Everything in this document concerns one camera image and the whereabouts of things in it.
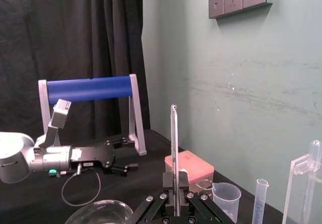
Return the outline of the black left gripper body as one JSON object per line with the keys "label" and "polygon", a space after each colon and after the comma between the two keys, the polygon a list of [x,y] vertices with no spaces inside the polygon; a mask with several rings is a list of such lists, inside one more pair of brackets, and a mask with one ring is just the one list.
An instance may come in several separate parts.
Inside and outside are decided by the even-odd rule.
{"label": "black left gripper body", "polygon": [[73,147],[70,157],[70,167],[76,169],[79,164],[83,168],[110,168],[115,159],[115,150],[110,143],[100,143],[94,146]]}

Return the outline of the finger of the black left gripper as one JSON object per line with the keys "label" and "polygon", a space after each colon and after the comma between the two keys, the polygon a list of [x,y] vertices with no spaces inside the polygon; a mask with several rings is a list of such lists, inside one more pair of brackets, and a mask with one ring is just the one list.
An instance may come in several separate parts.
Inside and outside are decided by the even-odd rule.
{"label": "finger of the black left gripper", "polygon": [[135,142],[128,137],[113,137],[105,140],[105,144],[110,146],[113,150],[123,147],[135,147]]}
{"label": "finger of the black left gripper", "polygon": [[103,167],[103,173],[106,174],[115,174],[119,176],[127,176],[128,172],[137,171],[138,164],[127,164],[127,165],[118,165],[112,164],[111,166]]}

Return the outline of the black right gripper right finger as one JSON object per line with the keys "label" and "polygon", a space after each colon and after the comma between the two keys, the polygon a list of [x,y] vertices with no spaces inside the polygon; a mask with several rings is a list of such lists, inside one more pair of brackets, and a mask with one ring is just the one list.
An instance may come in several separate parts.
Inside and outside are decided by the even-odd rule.
{"label": "black right gripper right finger", "polygon": [[186,172],[178,177],[178,218],[181,223],[233,223],[206,192],[189,190]]}

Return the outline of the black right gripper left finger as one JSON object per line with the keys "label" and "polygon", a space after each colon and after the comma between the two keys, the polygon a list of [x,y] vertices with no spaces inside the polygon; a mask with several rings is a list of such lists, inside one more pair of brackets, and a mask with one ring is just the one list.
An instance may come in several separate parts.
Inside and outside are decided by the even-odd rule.
{"label": "black right gripper left finger", "polygon": [[173,207],[174,183],[171,172],[163,173],[163,190],[160,194],[151,194],[143,198],[143,201],[130,216],[130,223],[174,223],[174,217],[167,215],[167,211]]}

